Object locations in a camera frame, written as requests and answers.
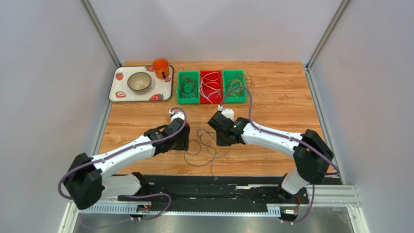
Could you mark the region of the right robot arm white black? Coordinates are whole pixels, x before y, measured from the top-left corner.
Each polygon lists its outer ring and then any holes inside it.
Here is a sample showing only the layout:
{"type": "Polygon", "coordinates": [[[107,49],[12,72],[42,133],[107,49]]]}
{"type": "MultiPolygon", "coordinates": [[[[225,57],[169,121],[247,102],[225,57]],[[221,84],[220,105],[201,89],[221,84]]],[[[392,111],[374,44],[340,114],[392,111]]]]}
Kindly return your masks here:
{"type": "Polygon", "coordinates": [[[255,145],[283,153],[295,162],[279,188],[289,195],[297,194],[308,184],[322,184],[328,168],[334,166],[333,151],[313,130],[290,133],[257,125],[247,118],[229,118],[225,110],[217,111],[208,121],[216,132],[218,146],[255,145]]]}

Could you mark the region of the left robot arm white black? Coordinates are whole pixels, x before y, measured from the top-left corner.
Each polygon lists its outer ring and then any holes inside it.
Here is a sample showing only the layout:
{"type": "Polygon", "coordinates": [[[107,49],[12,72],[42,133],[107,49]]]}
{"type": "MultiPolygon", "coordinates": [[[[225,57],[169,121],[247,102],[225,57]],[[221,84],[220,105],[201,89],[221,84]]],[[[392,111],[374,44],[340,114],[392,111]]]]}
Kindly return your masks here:
{"type": "Polygon", "coordinates": [[[77,155],[60,182],[79,210],[101,199],[134,195],[143,187],[137,173],[117,175],[119,170],[138,161],[171,150],[188,150],[190,126],[183,112],[171,117],[169,125],[149,129],[133,142],[100,155],[77,155]]]}

